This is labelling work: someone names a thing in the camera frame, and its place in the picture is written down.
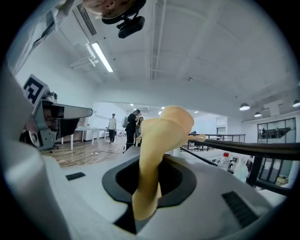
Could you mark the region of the ceiling air vent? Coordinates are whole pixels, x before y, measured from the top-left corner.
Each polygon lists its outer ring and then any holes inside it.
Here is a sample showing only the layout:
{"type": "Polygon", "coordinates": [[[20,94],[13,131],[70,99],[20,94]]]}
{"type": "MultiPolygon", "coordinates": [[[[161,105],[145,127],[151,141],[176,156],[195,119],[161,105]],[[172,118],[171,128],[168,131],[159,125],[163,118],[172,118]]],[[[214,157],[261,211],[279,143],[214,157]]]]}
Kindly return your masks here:
{"type": "Polygon", "coordinates": [[[76,4],[73,13],[85,35],[89,38],[97,34],[95,27],[82,3],[76,4]]]}

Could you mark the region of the white desk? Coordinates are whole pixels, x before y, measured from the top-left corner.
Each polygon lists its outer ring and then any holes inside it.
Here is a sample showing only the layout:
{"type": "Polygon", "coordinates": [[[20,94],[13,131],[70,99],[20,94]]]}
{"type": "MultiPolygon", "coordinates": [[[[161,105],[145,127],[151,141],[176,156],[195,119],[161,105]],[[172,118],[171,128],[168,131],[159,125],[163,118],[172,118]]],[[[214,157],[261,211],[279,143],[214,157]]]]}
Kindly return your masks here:
{"type": "Polygon", "coordinates": [[[69,134],[70,136],[70,150],[74,150],[74,143],[78,142],[78,140],[74,140],[74,135],[79,132],[81,133],[81,139],[80,142],[91,142],[91,145],[94,145],[94,142],[98,142],[100,138],[100,132],[105,134],[106,137],[106,132],[107,128],[97,128],[97,127],[84,127],[84,126],[79,126],[75,129],[75,132],[73,134],[69,134]]]}

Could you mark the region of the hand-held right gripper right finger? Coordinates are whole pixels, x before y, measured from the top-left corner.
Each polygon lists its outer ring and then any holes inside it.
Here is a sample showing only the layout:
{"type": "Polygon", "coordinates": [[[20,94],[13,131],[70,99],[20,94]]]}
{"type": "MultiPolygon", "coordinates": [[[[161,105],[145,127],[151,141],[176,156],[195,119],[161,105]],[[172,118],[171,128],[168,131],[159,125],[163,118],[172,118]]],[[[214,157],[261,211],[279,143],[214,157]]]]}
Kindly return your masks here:
{"type": "Polygon", "coordinates": [[[231,173],[206,163],[168,156],[196,176],[193,193],[180,205],[157,209],[137,234],[150,240],[251,240],[269,222],[286,196],[256,190],[231,173]],[[222,197],[236,192],[258,219],[241,227],[222,197]]]}

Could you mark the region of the orange cloth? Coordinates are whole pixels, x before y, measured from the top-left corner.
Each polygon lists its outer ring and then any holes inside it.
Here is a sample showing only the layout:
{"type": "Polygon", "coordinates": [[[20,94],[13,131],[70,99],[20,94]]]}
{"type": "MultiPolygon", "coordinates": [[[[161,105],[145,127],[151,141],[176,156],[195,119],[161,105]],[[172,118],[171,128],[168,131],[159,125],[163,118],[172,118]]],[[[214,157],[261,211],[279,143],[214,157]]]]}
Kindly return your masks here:
{"type": "Polygon", "coordinates": [[[158,166],[166,152],[182,146],[188,140],[204,142],[204,134],[190,136],[194,118],[184,108],[167,106],[160,117],[145,120],[141,126],[142,144],[139,159],[139,180],[132,196],[136,220],[150,217],[161,197],[158,166]]]}

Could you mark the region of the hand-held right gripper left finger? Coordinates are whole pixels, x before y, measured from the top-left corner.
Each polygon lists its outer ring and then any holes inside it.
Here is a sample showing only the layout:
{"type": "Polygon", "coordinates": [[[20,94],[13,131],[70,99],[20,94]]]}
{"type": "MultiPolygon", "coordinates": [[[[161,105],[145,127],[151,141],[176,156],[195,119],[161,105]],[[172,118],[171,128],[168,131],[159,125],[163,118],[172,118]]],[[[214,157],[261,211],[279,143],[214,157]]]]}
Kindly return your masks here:
{"type": "Polygon", "coordinates": [[[4,70],[3,172],[18,206],[51,240],[134,240],[74,191],[56,160],[22,141],[32,110],[23,87],[4,70]]]}

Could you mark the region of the clear red-capped water bottle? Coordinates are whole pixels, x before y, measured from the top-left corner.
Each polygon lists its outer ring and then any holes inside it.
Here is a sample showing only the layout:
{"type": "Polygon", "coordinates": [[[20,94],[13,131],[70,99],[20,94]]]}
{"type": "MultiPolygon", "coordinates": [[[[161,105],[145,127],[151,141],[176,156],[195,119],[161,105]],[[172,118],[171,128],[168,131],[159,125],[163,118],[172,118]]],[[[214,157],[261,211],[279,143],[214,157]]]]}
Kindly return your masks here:
{"type": "Polygon", "coordinates": [[[223,153],[223,157],[220,159],[219,163],[218,163],[218,167],[222,168],[223,170],[228,170],[229,168],[229,153],[228,152],[224,152],[223,153]]]}

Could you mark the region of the dark table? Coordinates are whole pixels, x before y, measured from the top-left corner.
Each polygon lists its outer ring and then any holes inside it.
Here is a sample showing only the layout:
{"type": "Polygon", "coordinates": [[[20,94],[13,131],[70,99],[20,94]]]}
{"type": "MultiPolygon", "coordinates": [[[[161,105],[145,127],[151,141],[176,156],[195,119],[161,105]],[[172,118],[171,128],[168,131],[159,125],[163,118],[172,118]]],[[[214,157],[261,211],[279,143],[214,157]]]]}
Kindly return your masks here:
{"type": "Polygon", "coordinates": [[[244,143],[213,140],[209,138],[204,142],[194,139],[189,139],[187,142],[188,144],[195,143],[197,146],[206,146],[208,149],[213,148],[253,156],[254,162],[247,178],[248,185],[252,187],[257,186],[284,196],[288,196],[290,192],[292,192],[290,188],[278,187],[274,184],[258,179],[258,173],[263,159],[265,158],[300,161],[300,143],[244,143]]]}

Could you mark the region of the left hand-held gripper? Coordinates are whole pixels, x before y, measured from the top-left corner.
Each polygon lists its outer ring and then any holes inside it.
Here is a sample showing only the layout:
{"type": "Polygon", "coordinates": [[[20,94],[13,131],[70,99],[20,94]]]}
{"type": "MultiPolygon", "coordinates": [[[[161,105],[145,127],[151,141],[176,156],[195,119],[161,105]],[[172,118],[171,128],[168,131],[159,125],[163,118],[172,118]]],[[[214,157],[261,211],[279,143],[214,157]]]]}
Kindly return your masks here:
{"type": "Polygon", "coordinates": [[[57,93],[33,74],[23,85],[23,93],[33,110],[25,123],[22,141],[38,150],[52,151],[58,138],[75,132],[80,118],[93,114],[91,108],[57,105],[57,93]]]}

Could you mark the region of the ceiling tube light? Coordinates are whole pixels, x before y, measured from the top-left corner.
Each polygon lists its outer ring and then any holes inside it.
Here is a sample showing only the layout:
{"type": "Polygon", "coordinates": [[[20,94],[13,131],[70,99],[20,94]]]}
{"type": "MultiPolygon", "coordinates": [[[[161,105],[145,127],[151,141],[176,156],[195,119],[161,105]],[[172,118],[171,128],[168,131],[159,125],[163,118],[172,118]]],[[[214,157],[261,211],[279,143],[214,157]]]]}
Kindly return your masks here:
{"type": "Polygon", "coordinates": [[[113,69],[112,69],[111,65],[109,64],[108,60],[106,59],[102,49],[100,48],[100,45],[98,43],[93,43],[92,47],[93,47],[94,51],[96,52],[96,54],[98,55],[98,57],[100,58],[103,65],[105,66],[106,70],[108,72],[112,73],[113,69]]]}

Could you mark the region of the person's light grey clothing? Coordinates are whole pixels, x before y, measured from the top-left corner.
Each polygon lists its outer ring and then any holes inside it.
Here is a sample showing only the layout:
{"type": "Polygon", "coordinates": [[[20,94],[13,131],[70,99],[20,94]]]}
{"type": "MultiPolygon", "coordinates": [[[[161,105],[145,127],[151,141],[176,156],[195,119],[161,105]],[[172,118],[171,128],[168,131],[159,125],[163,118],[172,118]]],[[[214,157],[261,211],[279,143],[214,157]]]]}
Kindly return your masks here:
{"type": "Polygon", "coordinates": [[[30,54],[68,17],[75,0],[43,0],[15,36],[6,55],[7,65],[16,75],[30,54]]]}

